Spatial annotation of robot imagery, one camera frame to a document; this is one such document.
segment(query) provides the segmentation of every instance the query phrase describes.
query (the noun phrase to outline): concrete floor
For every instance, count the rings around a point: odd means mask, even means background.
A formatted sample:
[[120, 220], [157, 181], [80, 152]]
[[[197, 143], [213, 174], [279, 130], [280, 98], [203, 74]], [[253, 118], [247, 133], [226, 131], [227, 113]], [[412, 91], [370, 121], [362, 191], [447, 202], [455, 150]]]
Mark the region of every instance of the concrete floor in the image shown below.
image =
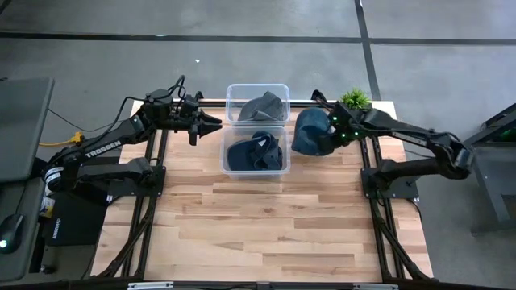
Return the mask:
[[[363, 6], [371, 37], [516, 38], [511, 0], [363, 0]], [[13, 0], [0, 15], [0, 30], [360, 37], [352, 0]], [[394, 101], [398, 117], [414, 125], [465, 139], [516, 101], [515, 46], [373, 45], [372, 58], [381, 99]], [[51, 108], [84, 128], [109, 123], [125, 96], [167, 87], [180, 74], [190, 92], [209, 98], [224, 97], [226, 87], [239, 82], [282, 82], [297, 99], [313, 89], [330, 98], [351, 87], [369, 91], [359, 43], [0, 39], [0, 77], [55, 77]], [[49, 114], [42, 141], [59, 142], [74, 131]], [[38, 152], [43, 158], [53, 153]], [[474, 238], [469, 232], [493, 218], [475, 177], [426, 176], [418, 189], [435, 277], [516, 288], [516, 234]], [[62, 265], [72, 265], [61, 268], [70, 270], [46, 280], [82, 274], [78, 269], [89, 259], [79, 262], [73, 251], [60, 255]]]

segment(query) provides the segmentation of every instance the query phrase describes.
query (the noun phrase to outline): robotic arm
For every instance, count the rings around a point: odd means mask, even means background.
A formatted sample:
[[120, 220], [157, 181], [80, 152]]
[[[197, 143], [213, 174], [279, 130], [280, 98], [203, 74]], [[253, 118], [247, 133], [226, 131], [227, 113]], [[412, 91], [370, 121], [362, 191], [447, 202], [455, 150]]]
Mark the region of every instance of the robotic arm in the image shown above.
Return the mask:
[[392, 119], [386, 112], [376, 109], [351, 110], [343, 103], [329, 104], [315, 90], [313, 100], [322, 102], [330, 109], [328, 118], [335, 130], [318, 141], [321, 151], [332, 152], [350, 142], [373, 136], [391, 136], [432, 151], [435, 158], [397, 163], [384, 159], [374, 172], [369, 172], [369, 183], [379, 189], [387, 189], [399, 177], [440, 174], [448, 179], [461, 180], [468, 177], [472, 153], [452, 133], [436, 133]]
[[43, 172], [48, 188], [52, 191], [73, 189], [79, 182], [96, 180], [128, 179], [137, 184], [151, 181], [152, 167], [145, 158], [134, 159], [128, 164], [103, 165], [101, 168], [83, 167], [82, 164], [122, 145], [145, 142], [157, 130], [171, 130], [176, 133], [188, 131], [189, 143], [195, 146], [198, 136], [201, 138], [220, 129], [221, 120], [199, 109], [201, 92], [197, 92], [195, 97], [180, 97], [181, 100], [174, 104], [172, 92], [178, 87], [180, 80], [169, 90], [158, 89], [148, 93], [138, 111], [122, 121], [116, 129], [110, 130], [113, 124], [98, 137], [66, 147], [55, 154]]

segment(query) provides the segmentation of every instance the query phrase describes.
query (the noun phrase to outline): plastic container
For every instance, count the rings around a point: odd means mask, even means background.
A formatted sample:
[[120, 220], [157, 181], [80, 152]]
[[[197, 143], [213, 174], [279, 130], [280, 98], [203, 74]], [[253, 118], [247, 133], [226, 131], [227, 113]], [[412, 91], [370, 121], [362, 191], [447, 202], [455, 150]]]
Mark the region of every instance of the plastic container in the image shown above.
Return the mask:
[[[254, 98], [262, 97], [267, 91], [281, 99], [285, 108], [285, 120], [281, 121], [238, 121], [243, 105]], [[290, 119], [290, 91], [283, 84], [233, 84], [226, 91], [226, 120], [232, 126], [284, 126]]]
[[[227, 164], [227, 149], [237, 141], [250, 139], [257, 131], [267, 131], [278, 139], [283, 151], [283, 167], [281, 170], [232, 171]], [[231, 179], [262, 179], [280, 177], [290, 171], [290, 147], [287, 131], [282, 126], [249, 127], [231, 126], [224, 128], [223, 141], [220, 146], [220, 168]]]

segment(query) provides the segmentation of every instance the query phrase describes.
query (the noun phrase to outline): butcher block tabletop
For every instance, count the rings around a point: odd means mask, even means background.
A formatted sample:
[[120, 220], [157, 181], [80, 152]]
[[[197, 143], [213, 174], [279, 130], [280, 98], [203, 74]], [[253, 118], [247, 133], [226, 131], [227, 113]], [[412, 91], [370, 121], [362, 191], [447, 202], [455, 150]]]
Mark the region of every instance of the butcher block tabletop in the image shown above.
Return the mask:
[[[140, 105], [136, 102], [133, 112]], [[396, 118], [391, 101], [373, 106]], [[224, 108], [204, 110], [229, 126]], [[300, 111], [292, 109], [286, 126], [290, 142]], [[202, 137], [195, 147], [185, 132], [169, 134], [146, 280], [381, 281], [371, 209], [360, 183], [358, 142], [324, 157], [292, 151], [290, 172], [279, 180], [242, 181], [221, 172], [223, 130]], [[384, 158], [405, 160], [401, 141], [382, 137], [380, 145]], [[120, 162], [144, 156], [146, 146], [124, 146]], [[370, 160], [374, 166], [373, 155]], [[104, 270], [127, 241], [134, 204], [134, 197], [121, 197], [108, 208], [92, 275]], [[416, 208], [405, 200], [392, 200], [392, 206], [400, 243], [431, 276]], [[390, 246], [386, 251], [394, 273]], [[138, 256], [139, 244], [133, 271]]]

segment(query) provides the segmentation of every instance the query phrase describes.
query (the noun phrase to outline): green plant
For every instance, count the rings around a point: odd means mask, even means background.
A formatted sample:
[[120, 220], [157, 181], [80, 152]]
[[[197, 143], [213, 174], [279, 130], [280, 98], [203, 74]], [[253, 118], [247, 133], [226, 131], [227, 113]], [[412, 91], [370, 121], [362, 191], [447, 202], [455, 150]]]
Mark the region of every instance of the green plant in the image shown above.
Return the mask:
[[364, 109], [369, 103], [369, 98], [365, 92], [357, 88], [345, 93], [340, 100], [352, 110]]

